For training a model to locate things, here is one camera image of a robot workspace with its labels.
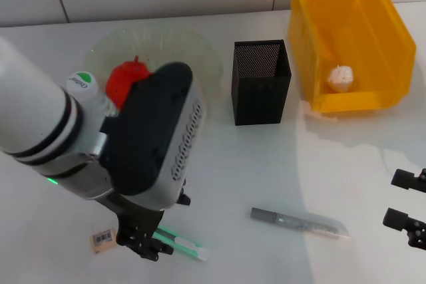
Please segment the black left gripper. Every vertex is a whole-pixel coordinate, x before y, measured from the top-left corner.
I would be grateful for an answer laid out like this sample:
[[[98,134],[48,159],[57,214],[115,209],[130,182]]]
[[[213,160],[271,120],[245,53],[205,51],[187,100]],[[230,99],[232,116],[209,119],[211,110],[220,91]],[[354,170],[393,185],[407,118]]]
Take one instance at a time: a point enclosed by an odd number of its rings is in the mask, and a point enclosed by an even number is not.
[[[123,217],[127,223],[134,223],[142,234],[152,235],[164,215],[162,210],[157,211],[144,208],[129,201],[120,194],[107,194],[96,198],[95,201],[114,212],[117,217]],[[182,206],[189,206],[191,199],[186,194],[180,194],[178,203]],[[141,258],[150,261],[157,261],[160,253],[166,255],[174,253],[174,249],[170,245],[145,235],[139,238],[134,235],[129,236],[120,231],[117,233],[116,242],[121,246],[131,249]]]

